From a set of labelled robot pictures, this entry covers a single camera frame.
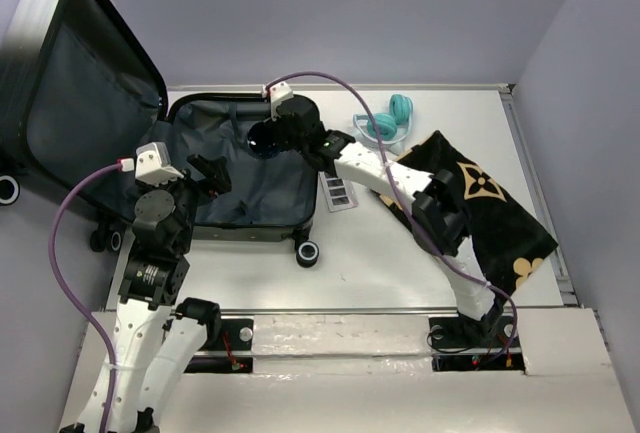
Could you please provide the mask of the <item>dark blue cup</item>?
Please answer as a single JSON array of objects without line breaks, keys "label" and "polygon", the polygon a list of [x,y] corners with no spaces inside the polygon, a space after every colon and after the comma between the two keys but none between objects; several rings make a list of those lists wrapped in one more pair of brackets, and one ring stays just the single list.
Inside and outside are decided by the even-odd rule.
[{"label": "dark blue cup", "polygon": [[248,131],[246,144],[258,159],[271,159],[283,152],[278,128],[272,120],[255,123]]}]

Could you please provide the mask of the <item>white packet with black strips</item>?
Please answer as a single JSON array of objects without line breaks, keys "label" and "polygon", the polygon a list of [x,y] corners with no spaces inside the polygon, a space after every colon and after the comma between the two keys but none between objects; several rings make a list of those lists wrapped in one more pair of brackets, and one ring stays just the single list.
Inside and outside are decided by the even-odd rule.
[{"label": "white packet with black strips", "polygon": [[319,180],[330,213],[338,213],[358,206],[355,190],[350,181],[321,172]]}]

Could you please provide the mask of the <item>teal white headphones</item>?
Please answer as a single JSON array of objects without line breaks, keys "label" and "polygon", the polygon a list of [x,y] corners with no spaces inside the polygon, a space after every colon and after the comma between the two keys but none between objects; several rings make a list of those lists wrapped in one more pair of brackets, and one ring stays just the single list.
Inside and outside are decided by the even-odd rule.
[{"label": "teal white headphones", "polygon": [[393,94],[386,113],[375,113],[373,118],[367,114],[355,114],[352,122],[362,137],[371,142],[380,139],[383,145],[392,146],[409,136],[413,111],[413,102],[409,97]]}]

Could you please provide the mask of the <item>black and white suitcase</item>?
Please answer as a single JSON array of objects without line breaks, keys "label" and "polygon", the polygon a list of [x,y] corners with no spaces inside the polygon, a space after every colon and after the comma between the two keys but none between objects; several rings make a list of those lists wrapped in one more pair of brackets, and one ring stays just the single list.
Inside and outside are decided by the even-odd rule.
[{"label": "black and white suitcase", "polygon": [[232,189],[197,210],[195,229],[216,239],[291,239],[299,265],[319,259],[310,237],[316,173],[296,153],[263,160],[249,129],[267,120],[266,98],[200,93],[171,103],[155,64],[110,0],[19,0],[1,41],[1,202],[19,176],[48,193],[164,142],[171,164],[225,157]]}]

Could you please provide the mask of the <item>black blanket with beige flowers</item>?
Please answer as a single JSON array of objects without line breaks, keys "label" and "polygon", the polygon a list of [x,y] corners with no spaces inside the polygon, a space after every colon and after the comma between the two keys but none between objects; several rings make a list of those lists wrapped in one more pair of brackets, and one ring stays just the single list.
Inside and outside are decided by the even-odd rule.
[{"label": "black blanket with beige flowers", "polygon": [[476,162],[458,151],[440,131],[401,154],[397,162],[457,178],[470,213],[477,262],[493,285],[514,293],[558,247],[544,226]]}]

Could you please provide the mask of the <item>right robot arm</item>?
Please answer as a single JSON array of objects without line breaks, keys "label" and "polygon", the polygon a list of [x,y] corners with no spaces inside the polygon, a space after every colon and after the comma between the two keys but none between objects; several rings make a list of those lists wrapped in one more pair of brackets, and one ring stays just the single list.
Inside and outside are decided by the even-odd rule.
[{"label": "right robot arm", "polygon": [[489,345],[509,295],[493,285],[474,251],[470,214],[457,178],[385,160],[354,137],[324,127],[316,104],[299,95],[270,101],[274,143],[293,150],[315,170],[394,198],[408,215],[415,242],[437,258],[454,293],[458,320],[441,338],[460,349]]}]

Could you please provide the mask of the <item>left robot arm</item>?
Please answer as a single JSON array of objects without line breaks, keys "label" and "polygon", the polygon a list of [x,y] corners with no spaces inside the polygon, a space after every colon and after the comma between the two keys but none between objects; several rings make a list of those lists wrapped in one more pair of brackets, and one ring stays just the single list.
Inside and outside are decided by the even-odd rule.
[{"label": "left robot arm", "polygon": [[[221,336],[218,304],[187,298],[176,301],[189,270],[199,206],[231,190],[227,161],[194,154],[190,169],[170,163],[161,143],[150,143],[133,158],[122,158],[81,180],[64,198],[54,221],[94,180],[131,173],[143,193],[134,207],[132,232],[118,289],[114,328],[106,332],[65,283],[56,258],[58,230],[49,235],[48,255],[56,281],[74,307],[94,327],[106,347],[97,380],[69,432],[156,432],[160,417],[189,362],[200,348]],[[191,169],[202,177],[196,180]]]}]

